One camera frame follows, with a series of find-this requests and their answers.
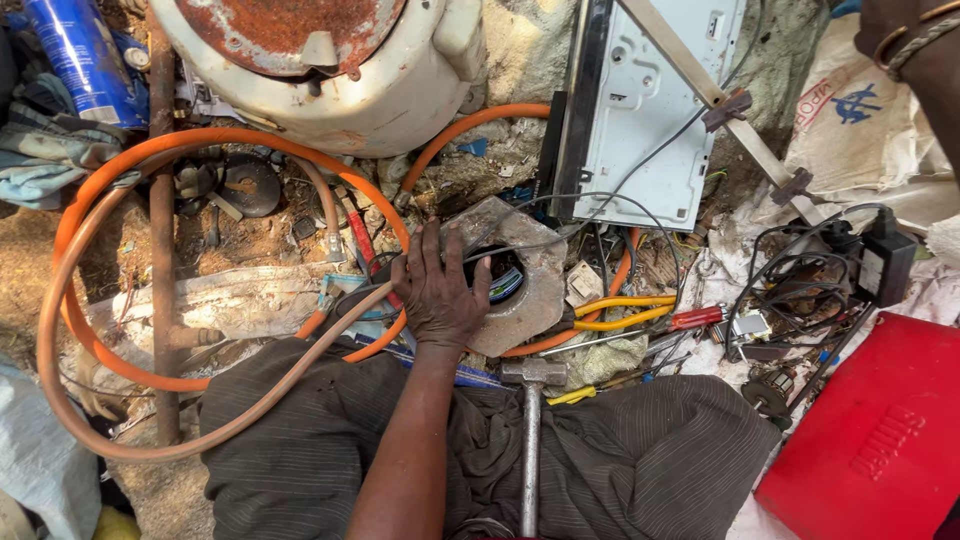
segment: metal bracket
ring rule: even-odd
[[[743,111],[754,104],[754,96],[743,88],[733,91],[730,98],[712,110],[704,113],[703,121],[707,124],[707,133],[711,134],[724,126],[732,119],[747,121]]]
[[[657,11],[650,0],[617,0],[617,2],[635,24],[650,37],[663,57],[670,62],[670,65],[677,70],[681,78],[707,107],[716,109],[731,99],[686,48],[684,42],[667,24],[663,15]],[[780,159],[774,155],[750,124],[732,117],[728,118],[723,126],[750,154],[776,187],[783,189],[793,181],[794,176],[786,170]],[[827,219],[821,210],[804,196],[794,197],[790,204],[807,225],[816,225]]]
[[[770,198],[773,199],[778,207],[786,206],[786,204],[795,197],[809,197],[810,194],[806,191],[806,187],[810,185],[811,182],[813,182],[813,173],[800,167],[793,172],[793,180],[782,187],[774,188],[774,192],[770,194]]]

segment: yellow handle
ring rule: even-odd
[[[597,396],[596,386],[584,386],[579,390],[567,392],[559,398],[550,398],[546,402],[548,405],[556,404],[575,404],[584,398],[595,398]]]
[[[589,330],[589,331],[611,331],[621,328],[627,328],[636,323],[642,323],[643,321],[649,321],[650,319],[656,319],[666,315],[673,309],[673,306],[661,306],[654,307],[652,309],[647,309],[646,311],[641,311],[636,315],[631,315],[620,319],[619,321],[610,321],[609,323],[585,323],[584,321],[573,321],[573,330]]]
[[[674,304],[677,302],[676,296],[610,296],[584,304],[573,310],[578,317],[583,317],[587,313],[603,309],[604,307],[614,306],[663,306],[665,304]]]

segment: rusty lid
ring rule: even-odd
[[[314,32],[330,32],[336,66],[359,79],[366,61],[394,28],[406,0],[176,0],[194,32],[228,60],[250,71],[292,77],[312,65],[300,59]]]

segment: screwdriver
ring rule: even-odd
[[[701,309],[694,309],[693,311],[677,313],[670,320],[670,328],[667,331],[677,331],[677,330],[687,330],[691,328],[697,328],[703,325],[719,323],[720,321],[723,321],[726,318],[727,318],[726,306],[703,307]],[[557,353],[565,353],[566,351],[573,351],[574,349],[588,347],[590,345],[595,345],[597,343],[606,343],[608,341],[613,341],[615,339],[632,337],[634,335],[640,335],[642,333],[649,333],[649,332],[650,330],[648,329],[628,331],[618,335],[611,335],[608,337],[593,339],[591,341],[584,341],[583,343],[577,343],[576,345],[565,345],[563,347],[557,347],[556,349],[543,351],[539,353],[539,356],[546,357],[546,356],[555,355]]]

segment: power adapter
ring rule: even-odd
[[[879,308],[903,302],[917,243],[897,231],[891,209],[880,209],[873,228],[862,237],[863,263],[853,296]]]

